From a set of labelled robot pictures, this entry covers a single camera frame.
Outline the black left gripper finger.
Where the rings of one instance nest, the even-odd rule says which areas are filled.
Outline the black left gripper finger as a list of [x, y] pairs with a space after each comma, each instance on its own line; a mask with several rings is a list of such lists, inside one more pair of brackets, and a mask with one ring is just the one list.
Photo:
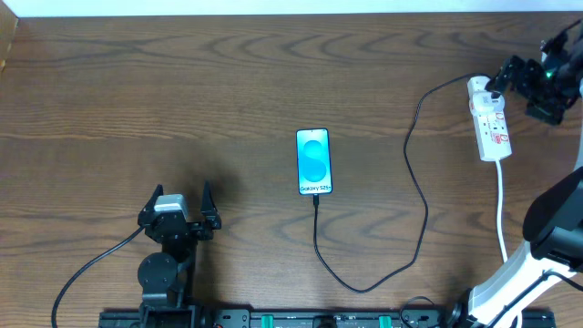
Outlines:
[[157, 199], [163, 194], [164, 194], [163, 186], [161, 184], [158, 184], [157, 187], [154, 189], [151, 197], [147, 201], [146, 205], [144, 206], [144, 211], [153, 212]]
[[210, 223], [220, 222], [220, 214], [212, 198], [210, 183], [208, 181], [204, 183], [200, 213]]

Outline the blue screen smartphone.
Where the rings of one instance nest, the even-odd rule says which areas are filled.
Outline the blue screen smartphone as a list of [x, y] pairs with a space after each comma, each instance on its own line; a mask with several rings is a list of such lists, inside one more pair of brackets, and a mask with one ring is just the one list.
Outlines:
[[302, 196], [332, 193], [329, 137], [327, 128], [296, 131], [298, 191]]

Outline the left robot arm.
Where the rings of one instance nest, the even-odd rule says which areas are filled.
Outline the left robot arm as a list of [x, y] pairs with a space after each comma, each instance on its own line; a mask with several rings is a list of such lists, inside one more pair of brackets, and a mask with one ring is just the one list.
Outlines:
[[138, 327], [201, 327], [210, 318], [190, 303], [196, 249], [213, 239], [222, 226], [210, 184], [205, 183], [199, 221], [188, 221], [188, 204], [181, 194], [166, 195], [158, 185], [138, 215], [138, 226], [161, 251], [147, 256], [138, 267], [142, 303]]

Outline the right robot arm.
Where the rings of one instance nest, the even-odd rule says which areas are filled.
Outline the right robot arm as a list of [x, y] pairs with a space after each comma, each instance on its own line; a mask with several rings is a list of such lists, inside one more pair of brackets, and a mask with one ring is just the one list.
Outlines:
[[[469, 110], [480, 159], [499, 165], [512, 153], [504, 92], [527, 100], [526, 113], [551, 126], [582, 96], [582, 39], [566, 50], [570, 27], [542, 42], [540, 60], [508, 58], [494, 77], [470, 77]], [[582, 170], [575, 169], [538, 196], [527, 210], [523, 239], [513, 254], [501, 251], [502, 266], [466, 291], [448, 327], [553, 327], [549, 311], [529, 304], [559, 282], [580, 290], [572, 278], [582, 270]]]

